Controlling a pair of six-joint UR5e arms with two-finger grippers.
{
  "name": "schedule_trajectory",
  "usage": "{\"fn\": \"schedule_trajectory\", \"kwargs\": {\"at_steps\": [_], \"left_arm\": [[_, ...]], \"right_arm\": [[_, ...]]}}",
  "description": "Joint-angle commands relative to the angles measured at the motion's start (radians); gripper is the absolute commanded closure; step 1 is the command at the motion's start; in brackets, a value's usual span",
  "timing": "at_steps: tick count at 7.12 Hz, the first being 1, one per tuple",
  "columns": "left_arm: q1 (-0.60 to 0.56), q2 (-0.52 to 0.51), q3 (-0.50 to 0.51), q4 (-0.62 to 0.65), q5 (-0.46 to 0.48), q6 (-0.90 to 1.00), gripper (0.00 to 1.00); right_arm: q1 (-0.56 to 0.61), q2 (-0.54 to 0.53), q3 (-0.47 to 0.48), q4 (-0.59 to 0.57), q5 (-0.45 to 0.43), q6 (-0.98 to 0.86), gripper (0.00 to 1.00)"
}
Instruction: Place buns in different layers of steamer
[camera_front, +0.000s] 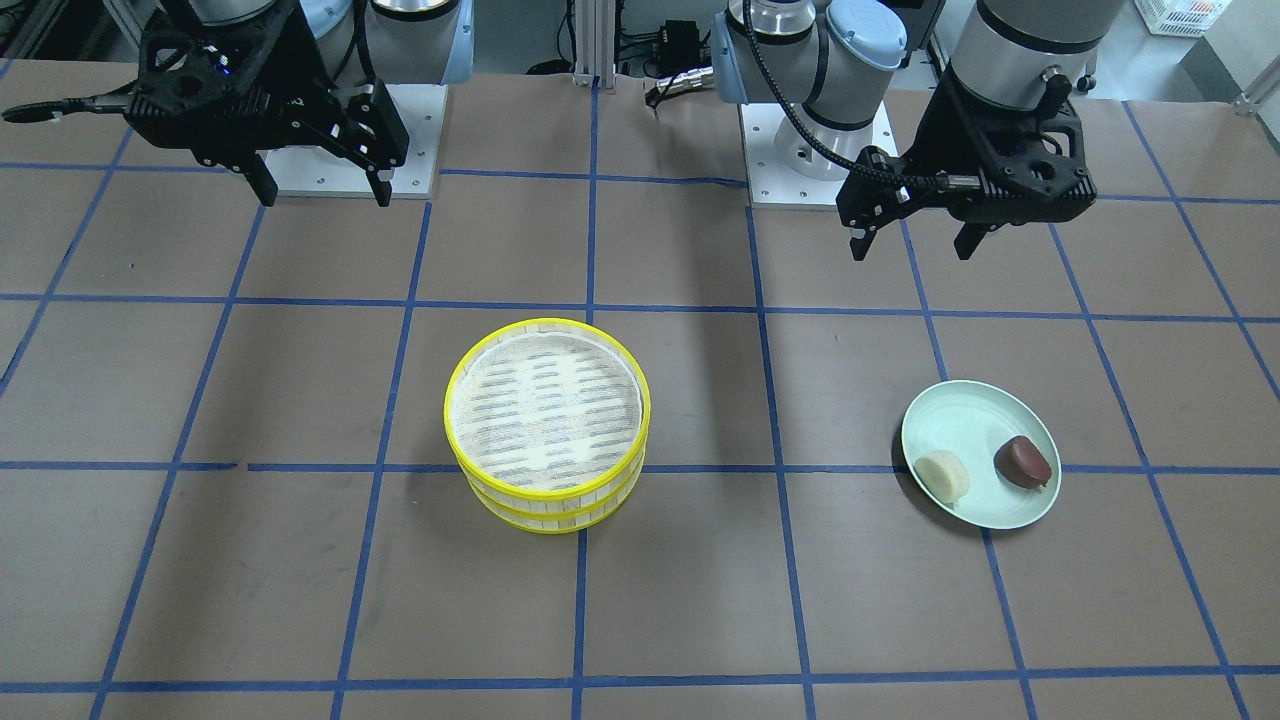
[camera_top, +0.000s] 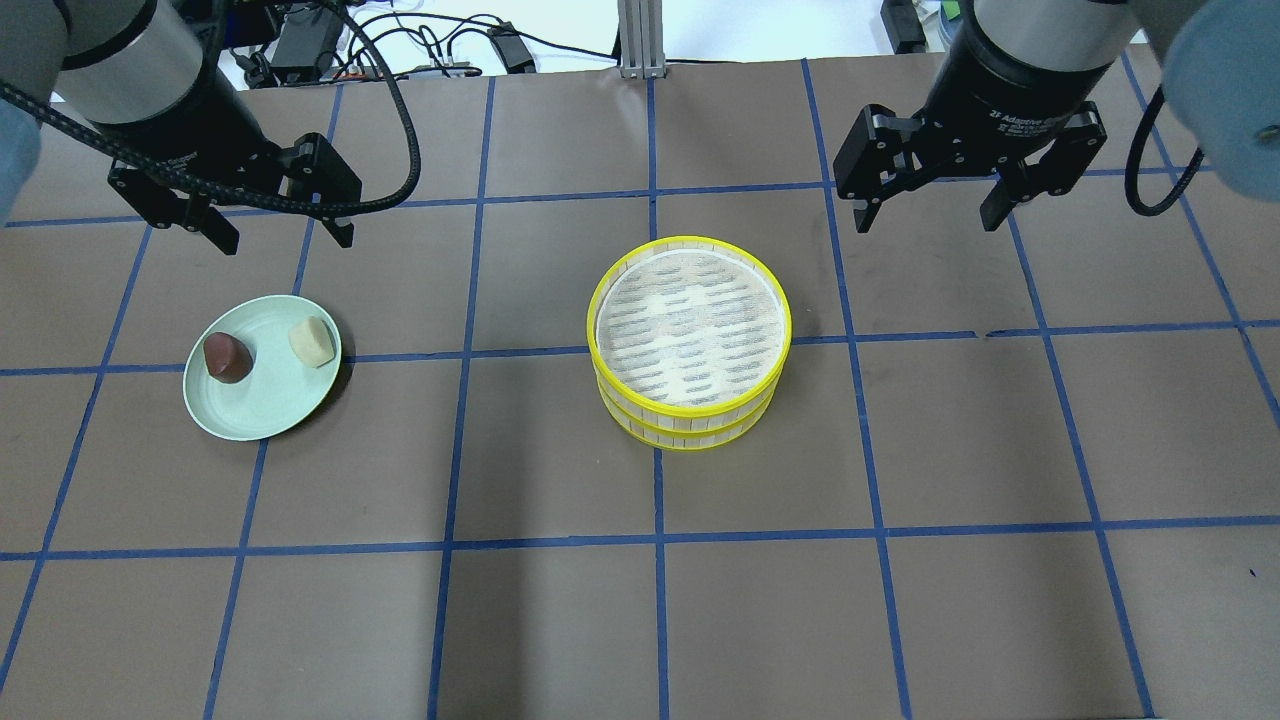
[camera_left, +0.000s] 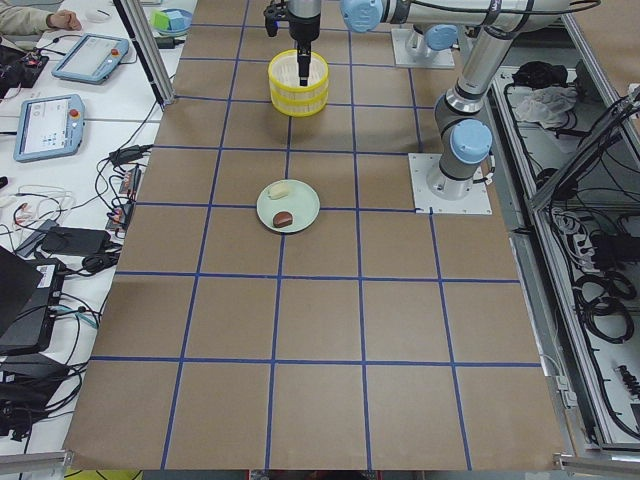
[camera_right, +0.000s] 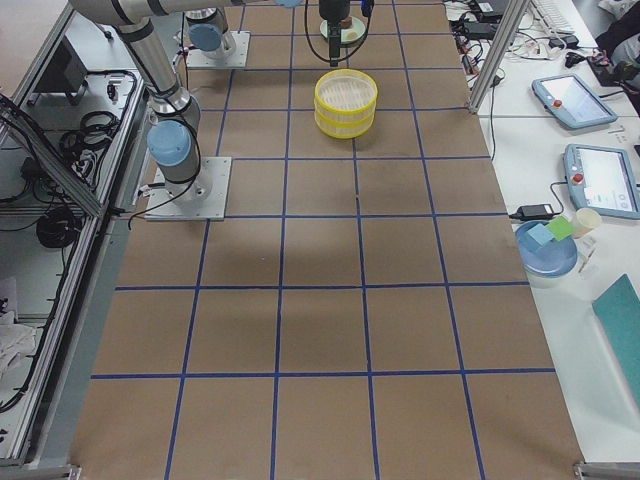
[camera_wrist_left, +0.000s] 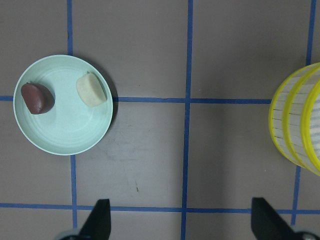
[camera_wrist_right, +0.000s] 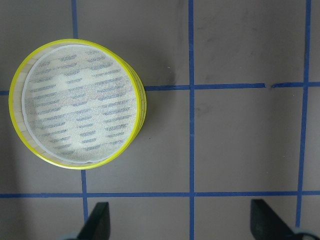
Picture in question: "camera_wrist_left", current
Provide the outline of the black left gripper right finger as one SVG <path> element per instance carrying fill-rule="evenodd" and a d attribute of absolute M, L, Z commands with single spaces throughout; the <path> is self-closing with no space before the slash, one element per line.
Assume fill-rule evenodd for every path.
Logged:
<path fill-rule="evenodd" d="M 257 240 L 296 239 L 296 233 L 263 197 L 252 198 L 251 230 Z"/>

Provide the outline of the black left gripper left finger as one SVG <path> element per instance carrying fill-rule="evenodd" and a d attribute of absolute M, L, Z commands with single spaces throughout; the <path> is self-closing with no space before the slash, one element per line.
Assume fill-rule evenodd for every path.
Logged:
<path fill-rule="evenodd" d="M 99 199 L 82 228 L 80 240 L 108 240 L 111 235 L 111 207 L 109 199 Z"/>

